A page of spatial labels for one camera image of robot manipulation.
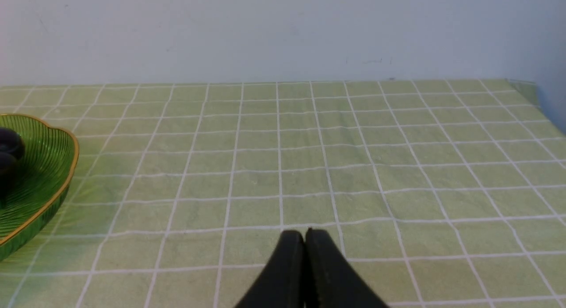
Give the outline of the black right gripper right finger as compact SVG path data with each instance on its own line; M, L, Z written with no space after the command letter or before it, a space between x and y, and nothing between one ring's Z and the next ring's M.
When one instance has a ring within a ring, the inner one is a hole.
M387 308L348 263L326 230L309 228L305 239L316 308Z

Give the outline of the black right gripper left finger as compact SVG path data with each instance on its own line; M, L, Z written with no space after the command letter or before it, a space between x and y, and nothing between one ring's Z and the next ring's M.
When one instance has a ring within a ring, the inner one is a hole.
M237 308L303 308L301 281L305 243L297 230L284 230L267 264Z

